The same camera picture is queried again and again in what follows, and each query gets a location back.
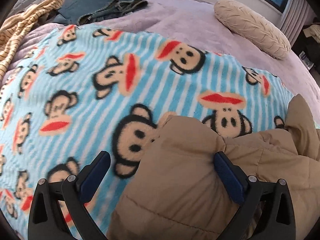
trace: blue pad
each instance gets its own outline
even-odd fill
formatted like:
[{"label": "blue pad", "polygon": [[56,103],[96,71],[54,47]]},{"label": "blue pad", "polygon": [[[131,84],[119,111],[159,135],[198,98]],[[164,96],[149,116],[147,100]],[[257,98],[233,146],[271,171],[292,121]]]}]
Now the blue pad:
[{"label": "blue pad", "polygon": [[226,160],[224,160],[220,152],[214,155],[214,158],[213,158],[214,169],[216,170],[224,187],[226,188],[229,197],[233,200],[233,202],[237,204],[242,204],[244,202],[245,188],[243,187],[241,182],[237,179],[235,173],[230,167],[230,164],[233,166],[231,162],[228,163]]}]

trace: red monkey mouth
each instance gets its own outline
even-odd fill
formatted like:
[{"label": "red monkey mouth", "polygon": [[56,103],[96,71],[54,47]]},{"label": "red monkey mouth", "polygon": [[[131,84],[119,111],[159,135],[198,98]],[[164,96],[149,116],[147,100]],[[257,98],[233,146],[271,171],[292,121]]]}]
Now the red monkey mouth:
[{"label": "red monkey mouth", "polygon": [[267,95],[269,93],[270,84],[269,84],[268,79],[265,76],[262,76],[262,78],[263,78],[263,87],[265,90],[265,94]]},{"label": "red monkey mouth", "polygon": [[41,132],[57,131],[66,127],[69,124],[70,122],[62,122],[62,121],[52,122],[44,126],[43,128],[41,128],[40,131]]},{"label": "red monkey mouth", "polygon": [[207,96],[203,97],[202,99],[205,101],[209,101],[209,102],[228,103],[228,104],[233,104],[233,105],[237,105],[237,104],[243,102],[242,100],[240,100],[238,98],[224,97],[224,96],[216,94],[216,93],[211,94],[211,95],[207,95]]},{"label": "red monkey mouth", "polygon": [[25,202],[23,203],[23,205],[21,206],[21,210],[26,211],[30,209],[32,200],[33,200],[33,196],[28,196]]}]

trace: monkey print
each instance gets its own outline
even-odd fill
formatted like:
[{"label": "monkey print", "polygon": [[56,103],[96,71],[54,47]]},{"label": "monkey print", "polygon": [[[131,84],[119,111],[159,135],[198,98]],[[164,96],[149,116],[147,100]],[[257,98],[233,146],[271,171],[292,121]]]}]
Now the monkey print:
[{"label": "monkey print", "polygon": [[44,114],[47,120],[42,124],[39,135],[54,136],[64,133],[72,124],[72,118],[66,114],[66,110],[78,103],[76,92],[69,93],[59,90],[51,96],[44,106]]},{"label": "monkey print", "polygon": [[12,73],[9,75],[8,79],[5,81],[4,85],[0,88],[0,102],[1,99],[4,96],[4,90],[7,86],[9,86],[17,77],[17,75],[20,73],[20,71],[23,69],[23,66],[16,67]]},{"label": "monkey print", "polygon": [[2,108],[2,113],[0,115],[0,121],[3,122],[2,129],[4,130],[7,128],[11,121],[12,113],[14,110],[14,105],[12,103],[12,95],[7,101],[4,103],[4,106]]},{"label": "monkey print", "polygon": [[125,54],[123,63],[116,56],[109,57],[105,67],[92,77],[96,99],[105,98],[116,84],[120,94],[129,96],[138,85],[140,76],[139,57],[135,54]]},{"label": "monkey print", "polygon": [[193,74],[201,70],[206,52],[180,41],[165,41],[156,52],[159,61],[170,61],[170,69],[177,74]]},{"label": "monkey print", "polygon": [[72,73],[79,68],[80,64],[77,60],[81,60],[84,56],[84,52],[67,53],[56,60],[58,65],[50,68],[47,74],[54,77],[66,72]]},{"label": "monkey print", "polygon": [[23,75],[20,82],[18,98],[21,98],[22,96],[24,96],[25,99],[28,98],[30,90],[42,69],[43,67],[38,67],[37,64],[33,64],[33,66]]},{"label": "monkey print", "polygon": [[284,121],[279,115],[274,117],[273,122],[275,123],[276,129],[284,129]]},{"label": "monkey print", "polygon": [[7,162],[7,158],[2,154],[4,144],[0,144],[0,176],[2,175],[3,165]]},{"label": "monkey print", "polygon": [[[78,162],[73,158],[69,157],[66,161],[66,163],[61,163],[52,168],[48,171],[46,179],[49,183],[51,182],[58,182],[58,181],[64,181],[67,177],[70,175],[77,176],[79,174],[80,168]],[[91,211],[94,208],[94,205],[97,200],[97,192],[94,194],[92,200],[88,203],[85,203],[84,206],[87,209],[87,211]],[[71,216],[69,214],[69,211],[67,209],[67,206],[64,201],[59,201],[61,211],[63,214],[63,217],[69,227],[73,226],[73,221],[71,219]]]},{"label": "monkey print", "polygon": [[268,95],[270,95],[271,85],[265,75],[257,73],[253,68],[242,68],[244,69],[244,71],[246,71],[245,80],[249,85],[254,86],[259,83],[261,85],[263,96],[267,97]]},{"label": "monkey print", "polygon": [[164,126],[169,115],[175,113],[165,113],[155,124],[147,106],[135,104],[131,107],[129,115],[118,123],[112,137],[112,152],[116,159],[114,173],[118,177],[126,179],[136,173],[145,150],[156,139],[158,129]]},{"label": "monkey print", "polygon": [[70,41],[74,41],[77,36],[76,36],[76,25],[68,25],[62,35],[58,38],[57,46],[61,46],[63,44],[66,44]]},{"label": "monkey print", "polygon": [[246,100],[229,92],[206,91],[198,96],[204,107],[212,109],[212,114],[203,123],[223,138],[235,138],[252,133],[252,124],[239,110],[245,108]]},{"label": "monkey print", "polygon": [[22,146],[30,133],[31,116],[32,113],[28,113],[22,119],[19,119],[17,123],[12,142],[13,155],[16,155],[17,153],[22,154]]},{"label": "monkey print", "polygon": [[28,215],[31,208],[31,203],[33,199],[32,188],[27,187],[27,182],[29,179],[29,174],[27,171],[18,171],[18,178],[16,183],[16,191],[14,196],[21,200],[20,209]]},{"label": "monkey print", "polygon": [[23,57],[25,58],[32,58],[33,55],[35,54],[35,51],[38,49],[37,46],[34,46],[31,50],[29,50],[29,52]]},{"label": "monkey print", "polygon": [[4,202],[5,202],[5,208],[6,208],[7,212],[8,212],[8,214],[12,218],[17,219],[18,218],[18,213],[17,213],[17,210],[16,210],[16,208],[14,206],[16,201],[15,201],[12,193],[7,189],[3,189],[3,190],[0,191],[0,200],[1,200],[2,196],[4,196],[3,199],[4,199]]},{"label": "monkey print", "polygon": [[47,48],[48,46],[44,46],[38,53],[38,55],[35,57],[35,60],[39,59],[41,56],[44,55],[45,53],[45,49]]},{"label": "monkey print", "polygon": [[112,30],[110,28],[102,28],[94,31],[92,36],[94,38],[98,36],[105,36],[104,41],[119,41],[123,31]]}]

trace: bed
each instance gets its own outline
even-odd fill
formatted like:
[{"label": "bed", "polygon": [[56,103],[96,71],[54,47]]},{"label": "bed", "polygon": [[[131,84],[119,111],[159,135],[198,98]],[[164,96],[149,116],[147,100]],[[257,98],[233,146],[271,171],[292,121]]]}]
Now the bed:
[{"label": "bed", "polygon": [[[300,93],[307,101],[316,123],[320,123],[320,88],[316,84],[305,66],[299,58],[290,52],[284,60],[277,60],[260,51],[250,41],[232,33],[224,27],[214,16],[213,5],[203,0],[147,0],[147,8],[128,14],[118,19],[111,19],[97,23],[101,27],[109,27],[124,32],[139,33],[159,33],[165,38],[182,41],[193,47],[202,50],[215,52],[217,54],[229,54],[234,56],[241,65],[247,68],[266,70],[279,77],[283,86],[294,95]],[[9,71],[6,73],[2,83],[19,66],[22,58],[34,48],[51,31],[65,28],[59,24],[47,24],[38,27],[30,32],[22,41],[18,52],[14,56]],[[60,161],[70,171],[71,167],[77,166],[73,159],[59,157]],[[18,180],[25,178],[26,174],[19,173]],[[12,178],[12,183],[16,182],[16,175]],[[99,226],[103,232],[106,231],[110,214],[116,205],[113,197],[115,191],[123,189],[125,183],[114,180],[108,186],[109,191],[102,191],[105,194],[106,202],[101,211],[95,210],[99,218]],[[14,222],[10,218],[12,226],[24,237],[27,235],[27,221]]]}]

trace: striped cloth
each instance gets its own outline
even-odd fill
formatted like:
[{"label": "striped cloth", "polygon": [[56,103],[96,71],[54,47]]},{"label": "striped cloth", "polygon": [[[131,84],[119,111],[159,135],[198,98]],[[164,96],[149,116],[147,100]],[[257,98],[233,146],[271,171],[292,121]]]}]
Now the striped cloth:
[{"label": "striped cloth", "polygon": [[31,5],[25,12],[6,19],[0,28],[0,82],[17,52],[22,39],[29,33],[39,17],[59,9],[65,0],[44,0]]},{"label": "striped cloth", "polygon": [[[168,115],[238,137],[283,127],[293,97],[280,78],[231,55],[94,24],[54,30],[8,80],[0,101],[0,208],[25,239],[40,178],[77,175],[108,151],[112,167],[85,204],[105,233]],[[79,239],[64,203],[61,209]]]}]

